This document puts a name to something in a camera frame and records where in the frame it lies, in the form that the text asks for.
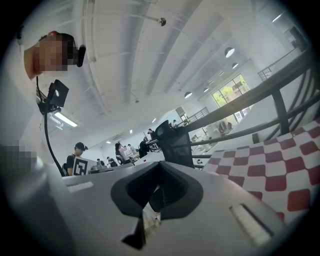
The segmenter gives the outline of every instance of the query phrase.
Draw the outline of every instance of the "black cable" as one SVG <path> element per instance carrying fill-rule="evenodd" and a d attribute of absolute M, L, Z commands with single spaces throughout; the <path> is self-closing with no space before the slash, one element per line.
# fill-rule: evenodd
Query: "black cable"
<path fill-rule="evenodd" d="M 38 90 L 40 101 L 42 102 L 41 92 L 40 92 L 39 85 L 38 85 L 38 76 L 36 76 L 36 88 Z"/>
<path fill-rule="evenodd" d="M 49 136 L 48 136 L 48 112 L 49 112 L 49 106 L 50 106 L 50 103 L 49 103 L 49 100 L 46 101 L 46 105 L 45 105 L 45 113 L 44 113 L 44 133 L 45 133 L 45 138 L 46 138 L 46 143 L 48 145 L 48 148 L 49 148 L 49 151 L 51 153 L 51 156 L 56 164 L 56 166 L 58 167 L 59 169 L 59 172 L 61 174 L 62 177 L 66 176 L 64 171 L 62 170 L 59 162 L 57 161 L 56 157 L 55 157 L 55 154 L 54 152 L 52 151 L 52 148 L 51 148 L 51 145 L 50 145 L 50 142 L 49 142 Z"/>

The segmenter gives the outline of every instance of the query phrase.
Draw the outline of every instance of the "black cap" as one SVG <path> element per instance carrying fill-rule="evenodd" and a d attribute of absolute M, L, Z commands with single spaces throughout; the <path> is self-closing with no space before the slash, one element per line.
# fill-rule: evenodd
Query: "black cap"
<path fill-rule="evenodd" d="M 76 150 L 76 148 L 82 150 L 82 151 L 85 151 L 88 149 L 87 146 L 85 146 L 82 142 L 78 142 L 77 144 L 75 144 L 74 146 L 74 150 Z"/>

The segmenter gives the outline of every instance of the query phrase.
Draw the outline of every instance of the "railing post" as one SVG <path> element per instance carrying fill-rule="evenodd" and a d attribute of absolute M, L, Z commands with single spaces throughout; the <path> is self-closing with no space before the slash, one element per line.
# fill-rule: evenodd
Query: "railing post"
<path fill-rule="evenodd" d="M 280 90 L 276 89 L 272 93 L 272 97 L 274 100 L 275 110 L 280 121 L 281 135 L 287 134 L 289 133 L 289 130 L 290 130 L 289 121 L 288 121 L 286 105 L 285 105 L 284 99 L 282 98 Z"/>

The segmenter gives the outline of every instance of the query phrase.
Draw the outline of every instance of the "window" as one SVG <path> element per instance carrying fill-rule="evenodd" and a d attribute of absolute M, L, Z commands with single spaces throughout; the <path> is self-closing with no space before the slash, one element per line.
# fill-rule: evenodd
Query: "window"
<path fill-rule="evenodd" d="M 238 98 L 242 94 L 245 94 L 249 91 L 250 88 L 243 78 L 241 74 L 236 76 L 230 82 L 222 86 L 219 90 L 217 90 L 212 97 L 214 98 L 217 105 L 220 107 L 224 106 L 225 104 L 232 102 L 234 99 Z M 228 117 L 226 120 L 231 124 L 238 124 L 245 115 L 249 112 L 252 106 L 249 106 L 245 109 L 242 109 Z"/>

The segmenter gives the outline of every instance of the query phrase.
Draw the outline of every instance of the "black mesh chair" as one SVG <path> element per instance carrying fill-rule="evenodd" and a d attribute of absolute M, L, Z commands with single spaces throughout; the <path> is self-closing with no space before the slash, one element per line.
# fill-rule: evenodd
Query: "black mesh chair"
<path fill-rule="evenodd" d="M 184 126 L 172 129 L 166 120 L 156 128 L 155 137 L 167 162 L 194 168 L 190 138 Z"/>

